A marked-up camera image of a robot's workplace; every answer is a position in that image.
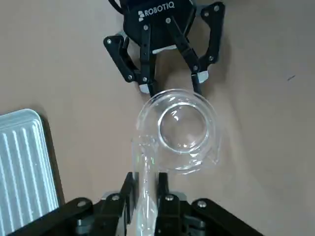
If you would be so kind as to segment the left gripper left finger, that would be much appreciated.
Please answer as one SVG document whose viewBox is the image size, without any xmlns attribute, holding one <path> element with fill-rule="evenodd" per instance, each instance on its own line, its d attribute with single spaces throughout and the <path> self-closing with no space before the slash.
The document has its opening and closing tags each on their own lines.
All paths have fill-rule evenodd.
<svg viewBox="0 0 315 236">
<path fill-rule="evenodd" d="M 125 236 L 135 208 L 135 180 L 97 203 L 80 197 L 10 233 L 11 236 Z"/>
</svg>

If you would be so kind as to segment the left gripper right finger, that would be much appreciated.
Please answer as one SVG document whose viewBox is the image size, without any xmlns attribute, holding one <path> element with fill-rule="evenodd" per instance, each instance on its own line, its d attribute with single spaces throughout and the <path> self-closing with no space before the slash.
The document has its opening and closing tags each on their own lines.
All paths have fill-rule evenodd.
<svg viewBox="0 0 315 236">
<path fill-rule="evenodd" d="M 261 236 L 262 233 L 207 198 L 191 204 L 169 191 L 168 174 L 159 173 L 156 236 Z"/>
</svg>

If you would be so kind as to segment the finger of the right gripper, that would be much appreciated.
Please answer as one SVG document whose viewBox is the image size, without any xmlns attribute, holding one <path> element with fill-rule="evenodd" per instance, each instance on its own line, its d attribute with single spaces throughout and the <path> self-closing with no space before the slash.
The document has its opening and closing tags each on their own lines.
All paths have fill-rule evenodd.
<svg viewBox="0 0 315 236">
<path fill-rule="evenodd" d="M 173 43 L 191 71 L 193 91 L 202 94 L 200 85 L 208 78 L 203 74 L 208 72 L 209 65 L 218 61 L 225 5 L 223 2 L 217 1 L 206 6 L 195 5 L 194 8 L 199 8 L 200 17 L 210 29 L 208 47 L 204 55 L 199 57 L 196 54 L 195 50 L 190 46 L 187 37 L 180 29 L 179 21 L 174 16 L 168 16 L 165 19 L 165 23 Z"/>
<path fill-rule="evenodd" d="M 128 54 L 129 36 L 116 34 L 107 36 L 103 40 L 104 47 L 111 59 L 128 83 L 136 82 L 142 93 L 153 97 L 158 93 L 158 84 L 155 79 L 156 55 L 151 51 L 152 27 L 144 25 L 140 31 L 140 67 L 137 67 Z"/>
</svg>

